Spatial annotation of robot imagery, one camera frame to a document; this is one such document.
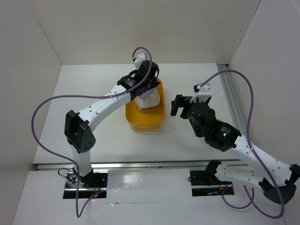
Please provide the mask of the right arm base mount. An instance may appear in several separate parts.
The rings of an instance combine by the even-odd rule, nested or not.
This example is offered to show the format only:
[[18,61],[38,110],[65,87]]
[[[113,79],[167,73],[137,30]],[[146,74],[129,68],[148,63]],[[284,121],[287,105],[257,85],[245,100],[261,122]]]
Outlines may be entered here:
[[229,181],[220,181],[216,177],[209,177],[205,171],[190,171],[188,181],[191,183],[192,196],[234,195],[233,185]]

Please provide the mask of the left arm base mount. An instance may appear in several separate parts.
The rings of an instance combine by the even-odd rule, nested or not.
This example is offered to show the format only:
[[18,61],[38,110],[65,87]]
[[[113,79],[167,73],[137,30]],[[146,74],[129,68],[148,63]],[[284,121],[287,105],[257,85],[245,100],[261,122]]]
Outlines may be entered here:
[[[94,199],[106,198],[107,196],[107,182],[108,172],[100,171],[94,172],[91,181],[87,184],[79,183],[78,198],[89,199],[91,196]],[[75,199],[76,195],[76,176],[72,172],[63,175],[66,179],[63,199]]]

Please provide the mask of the cream plate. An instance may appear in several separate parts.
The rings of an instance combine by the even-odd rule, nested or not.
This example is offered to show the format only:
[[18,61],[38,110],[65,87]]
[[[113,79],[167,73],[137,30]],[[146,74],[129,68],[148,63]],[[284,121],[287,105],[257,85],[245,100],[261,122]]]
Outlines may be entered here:
[[135,105],[140,111],[148,111],[156,108],[160,103],[160,95],[156,89],[151,95],[145,99],[135,98]]

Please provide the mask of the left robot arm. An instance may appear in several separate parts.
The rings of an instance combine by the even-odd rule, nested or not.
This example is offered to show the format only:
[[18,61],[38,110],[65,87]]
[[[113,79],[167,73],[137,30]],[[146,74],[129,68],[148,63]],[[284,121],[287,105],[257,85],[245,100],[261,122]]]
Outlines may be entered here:
[[66,114],[64,133],[76,162],[73,172],[80,186],[89,186],[93,179],[90,159],[90,150],[96,143],[93,131],[115,110],[157,87],[158,74],[158,64],[145,60],[138,69],[120,78],[105,98],[79,112],[71,110]]

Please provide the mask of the purple plate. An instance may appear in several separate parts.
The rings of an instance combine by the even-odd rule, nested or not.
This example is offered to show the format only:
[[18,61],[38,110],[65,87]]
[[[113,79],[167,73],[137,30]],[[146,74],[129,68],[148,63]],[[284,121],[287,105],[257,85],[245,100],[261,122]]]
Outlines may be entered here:
[[154,91],[156,90],[156,88],[153,89],[149,89],[146,92],[144,92],[142,95],[138,96],[139,99],[145,99],[147,98],[149,95],[151,95]]

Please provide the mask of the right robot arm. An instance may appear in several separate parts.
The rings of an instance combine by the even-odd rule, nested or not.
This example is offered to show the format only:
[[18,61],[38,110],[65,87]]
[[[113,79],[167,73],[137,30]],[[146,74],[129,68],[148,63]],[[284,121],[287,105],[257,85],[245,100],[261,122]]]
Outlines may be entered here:
[[193,102],[191,97],[177,95],[171,102],[171,116],[176,116],[178,109],[182,108],[180,117],[189,121],[195,136],[203,138],[210,147],[235,156],[251,170],[212,160],[205,169],[205,180],[210,184],[219,180],[258,187],[270,201],[287,204],[296,192],[295,182],[300,177],[300,167],[285,164],[254,144],[248,144],[246,136],[238,129],[216,118],[208,103],[208,100]]

